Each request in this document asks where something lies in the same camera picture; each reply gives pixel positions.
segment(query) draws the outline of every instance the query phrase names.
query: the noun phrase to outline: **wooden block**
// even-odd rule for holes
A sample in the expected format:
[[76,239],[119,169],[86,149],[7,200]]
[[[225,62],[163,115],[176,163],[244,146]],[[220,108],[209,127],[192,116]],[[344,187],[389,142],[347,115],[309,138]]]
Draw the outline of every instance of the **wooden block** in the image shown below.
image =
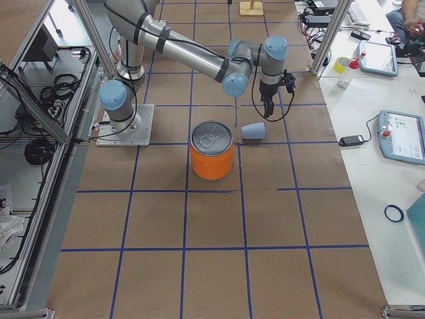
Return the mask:
[[264,15],[263,3],[254,2],[254,7],[251,9],[251,2],[239,3],[240,15]]

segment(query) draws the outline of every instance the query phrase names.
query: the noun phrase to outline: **blue cap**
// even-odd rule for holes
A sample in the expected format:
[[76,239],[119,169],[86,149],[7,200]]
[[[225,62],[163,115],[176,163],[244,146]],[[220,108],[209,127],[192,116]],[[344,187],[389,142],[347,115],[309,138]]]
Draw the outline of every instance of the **blue cap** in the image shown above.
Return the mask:
[[267,54],[276,60],[284,60],[286,58],[288,42],[279,35],[268,37],[263,47]]
[[230,58],[233,56],[234,50],[236,49],[236,46],[239,44],[240,41],[242,40],[231,40],[230,44],[228,45],[227,56],[229,56]]
[[100,87],[99,98],[105,109],[115,111],[127,99],[126,86],[118,80],[108,81]]
[[223,90],[230,96],[236,97],[244,94],[249,79],[243,74],[232,74],[223,80]]

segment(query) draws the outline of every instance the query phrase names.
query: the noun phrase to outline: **white desk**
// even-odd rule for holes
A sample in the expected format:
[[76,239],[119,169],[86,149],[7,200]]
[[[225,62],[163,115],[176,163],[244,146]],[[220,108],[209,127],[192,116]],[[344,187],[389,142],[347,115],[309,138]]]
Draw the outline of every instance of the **white desk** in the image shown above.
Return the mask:
[[[371,30],[391,27],[379,4],[357,0],[371,22]],[[370,41],[385,43],[388,33],[366,31]],[[341,31],[331,47],[332,59],[320,80],[323,95],[337,138],[362,134],[369,136],[366,121],[382,109],[425,117],[425,78],[413,66],[399,66],[396,78],[359,72],[346,90],[337,87],[338,74],[332,69],[339,56],[353,56],[359,40]],[[388,221],[383,213],[388,204],[405,212],[422,194],[417,183],[425,178],[425,167],[400,163],[381,155],[376,122],[371,122],[372,141],[357,148],[341,148],[347,173],[373,253],[378,274],[390,305],[425,304],[425,258],[406,218],[402,223]]]

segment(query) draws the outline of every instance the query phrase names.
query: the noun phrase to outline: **white keyboard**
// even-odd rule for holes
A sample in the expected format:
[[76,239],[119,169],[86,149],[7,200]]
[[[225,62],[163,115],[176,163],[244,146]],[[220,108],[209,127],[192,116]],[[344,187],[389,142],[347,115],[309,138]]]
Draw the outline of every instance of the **white keyboard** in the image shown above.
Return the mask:
[[360,9],[359,4],[353,0],[347,12],[350,24],[356,29],[369,29],[371,24]]

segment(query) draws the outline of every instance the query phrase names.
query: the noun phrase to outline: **metal can lid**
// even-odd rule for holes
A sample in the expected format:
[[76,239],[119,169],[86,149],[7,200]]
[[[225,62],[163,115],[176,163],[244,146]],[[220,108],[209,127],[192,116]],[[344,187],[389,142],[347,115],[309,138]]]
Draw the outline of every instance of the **metal can lid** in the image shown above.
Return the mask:
[[215,156],[229,149],[233,143],[232,133],[223,123],[207,121],[193,129],[191,143],[198,152]]

